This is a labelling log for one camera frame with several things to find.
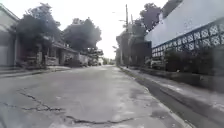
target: tree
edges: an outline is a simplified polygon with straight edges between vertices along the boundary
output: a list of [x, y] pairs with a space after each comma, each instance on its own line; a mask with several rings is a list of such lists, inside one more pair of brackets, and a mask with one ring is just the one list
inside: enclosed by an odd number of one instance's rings
[[65, 41], [78, 51], [86, 52], [88, 48], [96, 48], [96, 43], [101, 40], [101, 30], [90, 18], [85, 21], [75, 18], [63, 34]]
[[29, 9], [27, 14], [19, 21], [15, 27], [23, 47], [27, 52], [37, 52], [37, 46], [41, 46], [42, 64], [45, 66], [47, 47], [52, 41], [61, 42], [61, 32], [58, 29], [59, 22], [55, 21], [51, 15], [51, 7], [41, 3], [40, 6]]
[[145, 4], [144, 8], [145, 9], [140, 12], [141, 20], [146, 29], [151, 31], [159, 22], [161, 8], [157, 7], [154, 3]]

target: curb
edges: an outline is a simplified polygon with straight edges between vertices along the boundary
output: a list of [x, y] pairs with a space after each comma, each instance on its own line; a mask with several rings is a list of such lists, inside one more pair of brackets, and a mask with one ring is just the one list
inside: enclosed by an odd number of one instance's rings
[[[167, 99], [172, 98], [176, 102], [178, 102], [181, 105], [184, 105], [186, 108], [190, 109], [191, 111], [199, 114], [199, 116], [205, 118], [207, 121], [203, 121], [204, 125], [203, 127], [223, 127], [224, 126], [224, 113], [220, 111], [219, 109], [213, 108], [211, 105], [206, 104], [202, 101], [187, 97], [185, 95], [182, 95], [170, 88], [166, 88], [164, 86], [161, 86], [159, 83], [156, 83], [154, 81], [148, 80], [147, 78], [144, 78], [136, 73], [132, 73], [122, 67], [119, 67], [123, 72], [125, 72], [127, 75], [132, 76], [136, 79], [138, 83], [141, 85], [147, 87], [150, 90], [157, 90], [162, 92], [163, 94], [159, 95], [166, 95]], [[162, 102], [165, 102], [168, 107], [173, 109], [173, 111], [176, 111], [176, 106], [172, 105], [168, 101], [166, 101], [166, 98], [160, 99]], [[200, 124], [200, 120], [194, 120], [191, 119], [191, 117], [186, 117], [186, 113], [184, 113], [182, 110], [179, 109], [177, 114], [182, 118], [187, 118], [190, 122], [192, 122], [193, 125], [197, 127], [202, 127]]]
[[12, 77], [20, 77], [20, 76], [29, 76], [29, 75], [38, 75], [38, 74], [44, 74], [44, 73], [51, 73], [51, 72], [59, 72], [59, 71], [66, 71], [71, 69], [59, 69], [59, 70], [44, 70], [44, 71], [33, 71], [33, 72], [25, 72], [23, 74], [9, 74], [5, 76], [0, 75], [0, 79], [3, 78], [12, 78]]

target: house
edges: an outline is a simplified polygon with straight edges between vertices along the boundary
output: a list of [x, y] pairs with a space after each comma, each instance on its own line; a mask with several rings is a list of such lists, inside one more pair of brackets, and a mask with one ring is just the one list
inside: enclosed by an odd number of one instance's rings
[[163, 7], [168, 13], [162, 12], [157, 26], [145, 36], [152, 42], [152, 57], [161, 60], [167, 49], [181, 50], [182, 45], [194, 49], [199, 44], [223, 44], [223, 5], [223, 0], [169, 0]]
[[16, 61], [16, 37], [11, 26], [19, 18], [0, 3], [0, 66], [13, 66]]
[[[24, 54], [23, 46], [18, 41], [13, 32], [12, 26], [16, 25], [19, 18], [8, 10], [4, 5], [0, 4], [0, 66], [16, 66], [18, 62], [23, 61]], [[47, 65], [64, 65], [68, 58], [82, 59], [88, 58], [85, 55], [79, 54], [77, 51], [71, 49], [68, 44], [64, 42], [57, 42], [50, 37], [43, 37], [45, 40], [50, 40], [52, 45], [48, 48], [46, 56]], [[29, 60], [35, 60], [37, 63], [41, 62], [42, 53], [31, 55]]]

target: building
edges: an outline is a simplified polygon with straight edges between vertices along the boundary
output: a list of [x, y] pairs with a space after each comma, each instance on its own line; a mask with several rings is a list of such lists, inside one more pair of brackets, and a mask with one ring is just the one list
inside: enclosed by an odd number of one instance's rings
[[168, 48], [181, 50], [199, 45], [224, 44], [223, 0], [169, 0], [160, 14], [160, 21], [145, 36], [152, 42], [152, 57], [162, 59]]
[[0, 3], [0, 66], [15, 64], [16, 37], [11, 26], [17, 24], [19, 18]]

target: sidewalk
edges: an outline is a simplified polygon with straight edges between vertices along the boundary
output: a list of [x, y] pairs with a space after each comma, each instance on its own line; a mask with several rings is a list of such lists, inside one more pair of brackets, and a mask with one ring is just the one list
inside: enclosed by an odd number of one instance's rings
[[121, 69], [137, 80], [146, 82], [149, 86], [155, 84], [163, 93], [198, 114], [224, 126], [224, 95], [196, 88], [184, 83], [144, 74], [139, 70]]
[[71, 68], [64, 67], [64, 66], [48, 66], [46, 70], [25, 70], [20, 68], [15, 69], [0, 69], [0, 78], [8, 78], [8, 77], [18, 77], [18, 76], [27, 76], [27, 75], [35, 75], [35, 74], [42, 74], [42, 73], [50, 73], [56, 71], [64, 71], [69, 70]]

